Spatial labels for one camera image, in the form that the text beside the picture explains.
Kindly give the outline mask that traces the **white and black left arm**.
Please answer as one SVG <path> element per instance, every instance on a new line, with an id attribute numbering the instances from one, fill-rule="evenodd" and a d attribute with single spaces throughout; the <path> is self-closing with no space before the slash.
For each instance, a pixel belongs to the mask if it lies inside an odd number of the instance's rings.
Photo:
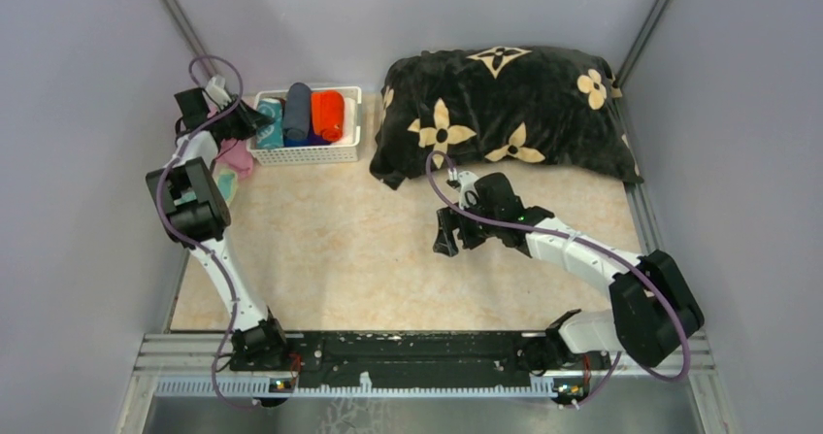
<path id="1" fill-rule="evenodd" d="M 290 365 L 291 345 L 279 321 L 249 285 L 228 233 L 231 214 L 214 178 L 224 141 L 255 134 L 263 115 L 221 77 L 176 94 L 181 126 L 170 161 L 149 172 L 146 183 L 171 240 L 201 264 L 228 315 L 224 336 L 233 371 L 278 371 Z"/>

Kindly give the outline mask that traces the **white plastic basket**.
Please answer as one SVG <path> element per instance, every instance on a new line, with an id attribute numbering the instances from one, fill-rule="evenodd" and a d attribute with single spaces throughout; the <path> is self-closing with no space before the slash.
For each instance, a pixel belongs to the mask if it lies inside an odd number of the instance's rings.
<path id="1" fill-rule="evenodd" d="M 276 150 L 260 150 L 256 147 L 256 138 L 246 142 L 246 148 L 261 166 L 284 166 L 304 164 L 328 164 L 357 162 L 360 159 L 362 143 L 365 140 L 363 91 L 356 85 L 332 85 L 318 87 L 313 90 L 336 90 L 343 97 L 355 99 L 357 102 L 356 128 L 354 142 L 350 145 L 333 143 L 329 146 L 310 146 L 302 148 L 279 148 Z"/>

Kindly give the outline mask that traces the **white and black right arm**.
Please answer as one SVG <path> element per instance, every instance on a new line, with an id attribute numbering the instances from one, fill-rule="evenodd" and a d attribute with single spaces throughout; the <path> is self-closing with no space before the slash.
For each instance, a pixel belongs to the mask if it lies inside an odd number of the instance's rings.
<path id="1" fill-rule="evenodd" d="M 545 330 L 544 351 L 559 368 L 585 353 L 623 352 L 655 368 L 705 324 L 705 316 L 675 260 L 611 247 L 563 222 L 553 212 L 526 207 L 502 173 L 479 177 L 451 169 L 457 202 L 438 210 L 433 250 L 449 257 L 489 239 L 525 256 L 555 264 L 608 298 L 606 311 L 571 310 Z"/>

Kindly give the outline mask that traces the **patterned teal yellow towel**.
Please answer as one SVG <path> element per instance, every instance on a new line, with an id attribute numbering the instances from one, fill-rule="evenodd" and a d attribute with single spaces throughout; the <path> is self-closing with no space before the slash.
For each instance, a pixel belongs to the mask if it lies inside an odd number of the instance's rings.
<path id="1" fill-rule="evenodd" d="M 256 110 L 269 119 L 269 123 L 259 129 L 256 147 L 260 150 L 276 150 L 284 146 L 282 130 L 282 103 L 278 99 L 264 98 Z"/>

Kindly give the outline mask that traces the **orange towel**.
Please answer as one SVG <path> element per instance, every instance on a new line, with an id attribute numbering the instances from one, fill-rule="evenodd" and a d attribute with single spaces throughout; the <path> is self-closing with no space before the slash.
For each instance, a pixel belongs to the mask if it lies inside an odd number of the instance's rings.
<path id="1" fill-rule="evenodd" d="M 345 99 L 336 90 L 314 91 L 311 95 L 312 129 L 322 140 L 335 143 L 344 135 Z"/>

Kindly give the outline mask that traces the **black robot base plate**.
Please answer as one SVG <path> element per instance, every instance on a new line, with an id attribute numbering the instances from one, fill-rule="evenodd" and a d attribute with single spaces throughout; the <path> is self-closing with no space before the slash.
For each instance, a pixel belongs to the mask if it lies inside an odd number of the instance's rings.
<path id="1" fill-rule="evenodd" d="M 542 331 L 303 331 L 281 344 L 243 343 L 236 372 L 283 371 L 300 388 L 521 388 L 554 371 L 605 370 L 609 357 L 563 354 Z"/>

